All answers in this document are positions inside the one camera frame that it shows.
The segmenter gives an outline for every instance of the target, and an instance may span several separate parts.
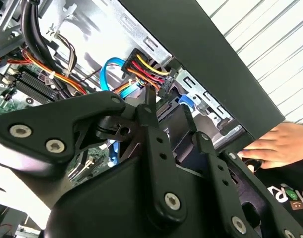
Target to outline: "black wire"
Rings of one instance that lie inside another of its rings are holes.
[[[48,68],[55,71],[56,70],[56,64],[54,63],[54,60],[52,59],[52,56],[50,54],[49,48],[44,42],[41,32],[40,32],[40,26],[39,26],[39,14],[38,14],[38,6],[33,5],[31,10],[31,26],[32,26],[32,34],[37,42],[37,47],[39,49],[39,52],[46,60]]]
[[[46,61],[39,52],[39,49],[37,47],[37,43],[35,39],[33,38],[33,35],[31,33],[31,14],[32,14],[32,5],[29,4],[26,0],[22,1],[21,4],[22,7],[22,13],[21,13],[21,31],[23,38],[25,39],[25,42],[27,46],[29,47],[31,53],[36,57],[36,59],[41,62],[42,64],[46,65]]]
[[[76,55],[76,51],[75,51],[75,47],[71,44],[70,41],[68,41],[67,38],[65,38],[63,35],[58,35],[59,38],[62,38],[63,40],[62,43],[68,47],[70,49],[70,55],[68,58],[68,61],[71,62],[71,58],[72,58],[72,54],[74,56],[74,61],[73,61],[73,65],[72,65],[72,70],[76,67],[77,64],[77,55]]]
[[[43,41],[41,32],[40,32],[40,26],[39,26],[39,18],[38,18],[38,6],[37,5],[32,5],[32,9],[31,9],[31,26],[32,26],[32,34],[34,39],[37,42],[37,48],[39,49],[39,52],[41,53],[41,55],[44,57],[45,61],[46,61],[46,66],[49,67],[51,70],[53,71],[57,71],[57,67],[55,65],[54,60],[51,57],[50,51],[47,47],[47,45],[45,44],[45,42]],[[70,92],[67,89],[67,86],[57,80],[57,79],[53,79],[52,80],[54,86],[56,87],[58,93],[64,98],[71,98],[72,95],[70,94]]]

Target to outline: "black bracket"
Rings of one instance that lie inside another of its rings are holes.
[[[95,135],[96,122],[125,108],[118,95],[99,92],[0,115],[0,164],[35,176],[63,175],[75,155],[105,142]],[[27,134],[11,133],[16,125]],[[50,140],[62,142],[63,151],[49,151]]]

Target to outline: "red wire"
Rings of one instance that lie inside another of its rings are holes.
[[[154,76],[150,75],[149,73],[145,72],[136,62],[132,62],[132,64],[143,74],[145,74],[147,77],[149,77],[150,79],[156,81],[156,82],[160,82],[160,83],[164,83],[165,81],[159,78],[155,78]]]

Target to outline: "black side panel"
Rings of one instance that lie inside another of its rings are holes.
[[[252,137],[284,120],[195,0],[119,1]]]

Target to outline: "orange wire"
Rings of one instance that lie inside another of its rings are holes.
[[[25,51],[26,56],[28,57],[28,59],[34,63],[36,66],[38,66],[39,68],[41,68],[42,70],[44,70],[47,73],[52,73],[53,71],[50,70],[49,68],[47,68],[46,66],[44,66],[43,64],[37,62],[27,51]],[[82,93],[83,95],[86,94],[86,92],[84,91],[83,88],[81,88],[77,83],[73,82],[72,80],[64,77],[63,75],[60,75],[58,73],[54,73],[54,76],[58,79],[60,79],[61,81],[68,83],[69,85],[71,85],[73,88],[75,88],[78,92]]]
[[[114,92],[115,92],[115,93],[119,93],[120,91],[122,91],[122,90],[128,88],[130,85],[132,85],[132,84],[134,84],[134,83],[136,83],[136,82],[135,82],[135,81],[132,81],[131,83],[126,83],[126,84],[124,84],[122,87],[120,87],[120,88],[118,88],[117,90],[115,90]]]
[[[139,76],[140,78],[142,78],[144,81],[146,81],[146,82],[150,83],[152,86],[154,86],[158,91],[160,90],[160,88],[159,88],[159,86],[157,84],[155,84],[154,82],[152,82],[150,79],[148,79],[147,77],[145,77],[141,73],[138,73],[135,70],[132,70],[131,68],[128,69],[128,72],[136,74],[137,76]]]

